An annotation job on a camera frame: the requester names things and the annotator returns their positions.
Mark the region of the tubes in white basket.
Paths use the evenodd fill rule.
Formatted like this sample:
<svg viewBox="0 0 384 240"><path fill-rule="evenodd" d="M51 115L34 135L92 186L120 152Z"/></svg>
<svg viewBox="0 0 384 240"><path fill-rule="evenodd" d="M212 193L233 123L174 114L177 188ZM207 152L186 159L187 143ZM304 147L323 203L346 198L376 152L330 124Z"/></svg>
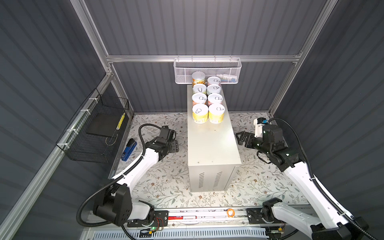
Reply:
<svg viewBox="0 0 384 240"><path fill-rule="evenodd" d="M238 77L235 75L222 74L217 77L221 79L221 83L236 84L238 82Z"/></svg>

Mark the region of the blue stapler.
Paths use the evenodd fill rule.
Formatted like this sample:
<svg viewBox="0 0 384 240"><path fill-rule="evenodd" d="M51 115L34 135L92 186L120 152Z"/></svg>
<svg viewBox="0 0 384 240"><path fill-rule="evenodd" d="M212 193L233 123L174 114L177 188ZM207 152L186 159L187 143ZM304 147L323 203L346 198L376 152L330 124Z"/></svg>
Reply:
<svg viewBox="0 0 384 240"><path fill-rule="evenodd" d="M134 140L134 139L129 139L123 153L122 153L122 156L121 156L121 160L123 162L126 162L128 160L128 158L130 157L130 155L132 154L132 152L134 151L134 149L136 148L137 146L137 142Z"/></svg>

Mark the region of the yellow strip in basket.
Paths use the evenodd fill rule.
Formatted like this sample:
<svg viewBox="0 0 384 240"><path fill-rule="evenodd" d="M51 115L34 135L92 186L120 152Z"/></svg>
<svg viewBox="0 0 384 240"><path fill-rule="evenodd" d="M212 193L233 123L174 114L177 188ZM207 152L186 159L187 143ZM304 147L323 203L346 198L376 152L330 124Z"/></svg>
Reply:
<svg viewBox="0 0 384 240"><path fill-rule="evenodd" d="M123 121L124 121L124 119L125 119L125 116L126 116L126 113L123 113L123 114L121 115L121 117L120 117L120 119L119 119L119 122L118 122L118 124L117 124L117 127L116 127L116 130L117 130L117 131L121 129L121 126L122 126L122 124L123 124Z"/></svg>

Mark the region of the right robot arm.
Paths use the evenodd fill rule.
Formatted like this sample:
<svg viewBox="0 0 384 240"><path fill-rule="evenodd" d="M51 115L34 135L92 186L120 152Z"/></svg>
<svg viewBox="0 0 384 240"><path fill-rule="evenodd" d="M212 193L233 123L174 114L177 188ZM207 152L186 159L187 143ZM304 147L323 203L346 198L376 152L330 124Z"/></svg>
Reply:
<svg viewBox="0 0 384 240"><path fill-rule="evenodd" d="M287 147L283 130L271 122L272 119L256 119L255 132L237 133L237 142L266 155L268 163L274 164L299 188L317 216L307 215L279 198L272 198L263 202L259 217L267 224L284 222L295 228L295 233L302 232L312 240L360 240L363 237L373 240L367 222L354 217L314 175L303 145L299 144L299 151Z"/></svg>

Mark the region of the white metal cabinet counter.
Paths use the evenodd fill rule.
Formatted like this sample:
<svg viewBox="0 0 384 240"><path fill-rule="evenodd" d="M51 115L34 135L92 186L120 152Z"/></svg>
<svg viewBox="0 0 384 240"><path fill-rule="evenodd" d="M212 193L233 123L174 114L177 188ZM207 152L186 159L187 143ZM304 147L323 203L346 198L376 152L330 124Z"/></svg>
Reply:
<svg viewBox="0 0 384 240"><path fill-rule="evenodd" d="M226 101L222 123L193 119L193 87L187 86L188 168L192 193L226 191L242 165Z"/></svg>

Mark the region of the green labelled can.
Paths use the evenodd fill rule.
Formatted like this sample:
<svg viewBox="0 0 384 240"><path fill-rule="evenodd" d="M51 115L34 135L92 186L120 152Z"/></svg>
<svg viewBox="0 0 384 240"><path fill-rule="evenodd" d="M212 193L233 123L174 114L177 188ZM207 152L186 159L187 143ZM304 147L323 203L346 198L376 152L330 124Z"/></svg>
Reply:
<svg viewBox="0 0 384 240"><path fill-rule="evenodd" d="M193 86L193 93L202 93L202 94L207 94L207 86L204 84L195 84Z"/></svg>

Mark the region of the can row front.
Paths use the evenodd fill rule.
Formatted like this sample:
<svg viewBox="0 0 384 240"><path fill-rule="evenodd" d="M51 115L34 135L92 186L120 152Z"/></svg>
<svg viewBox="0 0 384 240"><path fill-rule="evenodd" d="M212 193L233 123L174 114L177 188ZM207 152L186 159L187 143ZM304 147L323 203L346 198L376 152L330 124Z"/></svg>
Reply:
<svg viewBox="0 0 384 240"><path fill-rule="evenodd" d="M197 104L207 104L207 95L204 93L195 93L192 95L193 106Z"/></svg>

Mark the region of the yellow orange labelled can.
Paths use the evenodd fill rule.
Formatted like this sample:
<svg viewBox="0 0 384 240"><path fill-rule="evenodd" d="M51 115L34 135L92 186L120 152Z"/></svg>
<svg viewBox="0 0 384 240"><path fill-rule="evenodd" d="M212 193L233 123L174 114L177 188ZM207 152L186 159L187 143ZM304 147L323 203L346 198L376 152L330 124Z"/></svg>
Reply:
<svg viewBox="0 0 384 240"><path fill-rule="evenodd" d="M192 73L191 77L192 77L193 86L196 84L205 84L206 82L206 74L204 72L201 72L201 71L194 72Z"/></svg>

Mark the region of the pink labelled can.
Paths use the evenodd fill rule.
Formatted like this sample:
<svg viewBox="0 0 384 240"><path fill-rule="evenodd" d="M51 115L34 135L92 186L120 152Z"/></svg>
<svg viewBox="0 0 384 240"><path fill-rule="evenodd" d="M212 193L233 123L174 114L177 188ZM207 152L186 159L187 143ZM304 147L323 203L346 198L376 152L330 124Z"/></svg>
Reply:
<svg viewBox="0 0 384 240"><path fill-rule="evenodd" d="M221 85L221 79L219 77L215 77L215 76L209 77L207 79L207 85L208 86L210 86L210 85L218 85L218 86L220 86Z"/></svg>

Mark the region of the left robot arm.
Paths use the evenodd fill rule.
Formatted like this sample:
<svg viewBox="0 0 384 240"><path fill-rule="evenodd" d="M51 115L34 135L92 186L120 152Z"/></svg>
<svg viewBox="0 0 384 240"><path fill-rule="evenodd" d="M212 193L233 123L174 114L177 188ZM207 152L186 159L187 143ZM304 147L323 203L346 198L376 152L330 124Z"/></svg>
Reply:
<svg viewBox="0 0 384 240"><path fill-rule="evenodd" d="M160 135L149 142L142 136L142 128L155 127ZM143 145L142 153L122 172L115 175L111 182L88 197L79 207L76 220L83 227L100 227L114 224L118 227L131 221L148 226L155 218L155 207L144 201L133 201L132 190L147 171L170 153L179 151L177 133L168 126L143 124L138 130ZM89 223L82 219L85 206L94 199L93 214L104 219L103 222Z"/></svg>

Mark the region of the red white marker pen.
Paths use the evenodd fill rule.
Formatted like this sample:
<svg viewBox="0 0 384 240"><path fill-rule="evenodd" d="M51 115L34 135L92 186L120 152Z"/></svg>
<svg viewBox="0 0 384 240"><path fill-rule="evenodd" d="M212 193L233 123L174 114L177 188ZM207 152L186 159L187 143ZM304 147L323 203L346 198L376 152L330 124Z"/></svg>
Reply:
<svg viewBox="0 0 384 240"><path fill-rule="evenodd" d="M175 221L175 220L200 220L204 218L208 218L209 216L169 216L168 220Z"/></svg>

